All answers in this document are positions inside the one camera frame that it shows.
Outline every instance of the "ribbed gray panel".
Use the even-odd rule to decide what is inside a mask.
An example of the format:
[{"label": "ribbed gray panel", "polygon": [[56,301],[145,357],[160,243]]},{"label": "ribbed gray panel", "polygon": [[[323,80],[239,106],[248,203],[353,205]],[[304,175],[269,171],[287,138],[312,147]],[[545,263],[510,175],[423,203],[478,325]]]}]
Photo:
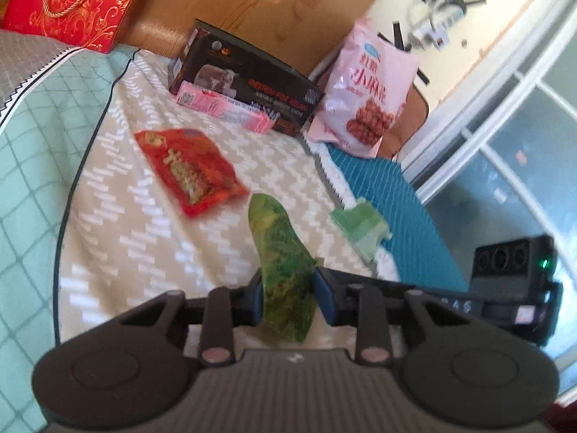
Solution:
[{"label": "ribbed gray panel", "polygon": [[[162,417],[123,433],[549,433],[533,422],[507,430],[455,427],[415,407],[390,372],[352,363],[344,350],[248,350],[204,371]],[[73,433],[50,426],[47,433]]]}]

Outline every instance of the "green snack package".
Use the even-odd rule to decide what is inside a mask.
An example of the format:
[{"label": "green snack package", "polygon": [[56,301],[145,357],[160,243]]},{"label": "green snack package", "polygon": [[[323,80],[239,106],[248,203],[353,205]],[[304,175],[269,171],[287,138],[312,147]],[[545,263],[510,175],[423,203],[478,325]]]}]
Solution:
[{"label": "green snack package", "polygon": [[270,195],[252,196],[249,225],[260,258],[263,320],[279,334],[303,342],[316,307],[316,260],[298,239],[283,206]]},{"label": "green snack package", "polygon": [[331,218],[366,262],[374,260],[383,239],[392,237],[388,223],[364,198],[350,210],[335,209]]}]

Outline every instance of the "box with chocolate image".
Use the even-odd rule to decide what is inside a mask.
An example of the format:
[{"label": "box with chocolate image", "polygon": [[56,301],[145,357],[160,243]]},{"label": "box with chocolate image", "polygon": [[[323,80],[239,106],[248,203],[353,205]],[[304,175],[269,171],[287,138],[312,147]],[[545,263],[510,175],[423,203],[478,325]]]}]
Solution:
[{"label": "box with chocolate image", "polygon": [[183,81],[211,89],[265,112],[274,129],[296,135],[323,92],[307,77],[238,37],[202,21],[168,68],[176,95]]}]

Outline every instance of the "wooden panel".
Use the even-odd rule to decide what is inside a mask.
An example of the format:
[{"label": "wooden panel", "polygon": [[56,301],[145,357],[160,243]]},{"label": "wooden panel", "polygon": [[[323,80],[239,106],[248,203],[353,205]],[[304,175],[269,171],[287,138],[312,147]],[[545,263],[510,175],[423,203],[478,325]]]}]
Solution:
[{"label": "wooden panel", "polygon": [[138,0],[122,41],[173,57],[198,18],[308,73],[373,1]]}]

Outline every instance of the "teal blanket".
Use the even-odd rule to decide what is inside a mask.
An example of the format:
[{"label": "teal blanket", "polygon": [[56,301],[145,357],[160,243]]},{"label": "teal blanket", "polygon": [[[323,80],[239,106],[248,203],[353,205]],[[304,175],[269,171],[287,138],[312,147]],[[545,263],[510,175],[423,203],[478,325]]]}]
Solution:
[{"label": "teal blanket", "polygon": [[34,363],[58,343],[60,223],[115,80],[135,51],[74,51],[0,112],[0,432],[45,424],[30,379]]}]

